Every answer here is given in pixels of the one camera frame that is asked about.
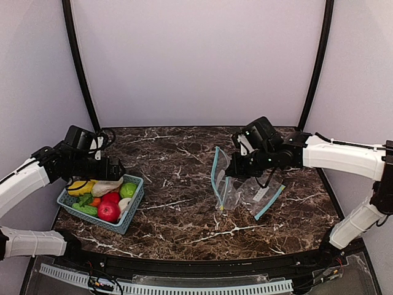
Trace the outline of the large clear zip bag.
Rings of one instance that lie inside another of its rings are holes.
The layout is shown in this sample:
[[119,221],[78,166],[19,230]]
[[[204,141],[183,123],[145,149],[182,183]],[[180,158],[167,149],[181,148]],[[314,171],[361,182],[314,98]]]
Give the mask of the large clear zip bag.
[[230,157],[220,147],[216,146],[211,168],[211,186],[217,199],[216,209],[220,213],[234,210],[241,202],[240,183],[226,175],[226,169],[229,166]]

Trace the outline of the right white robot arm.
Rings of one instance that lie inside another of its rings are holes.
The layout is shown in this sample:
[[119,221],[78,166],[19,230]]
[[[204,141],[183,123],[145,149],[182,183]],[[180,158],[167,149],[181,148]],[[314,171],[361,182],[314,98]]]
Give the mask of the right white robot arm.
[[372,194],[334,225],[327,234],[331,249],[346,248],[361,233],[392,216],[392,142],[360,144],[327,138],[320,133],[293,132],[286,138],[262,116],[232,136],[238,152],[225,174],[259,178],[267,170],[320,168],[373,181]]

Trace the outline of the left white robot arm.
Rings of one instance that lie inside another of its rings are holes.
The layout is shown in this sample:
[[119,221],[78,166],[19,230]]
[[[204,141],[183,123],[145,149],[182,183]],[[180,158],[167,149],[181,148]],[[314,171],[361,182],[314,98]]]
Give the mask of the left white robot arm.
[[[102,156],[114,144],[116,134],[109,128],[90,132],[72,125],[66,136],[53,147],[32,153],[13,172],[1,180],[1,216],[59,179],[88,182],[118,181],[125,174],[120,159]],[[14,256],[73,256],[81,242],[68,230],[20,230],[1,226],[1,259]]]

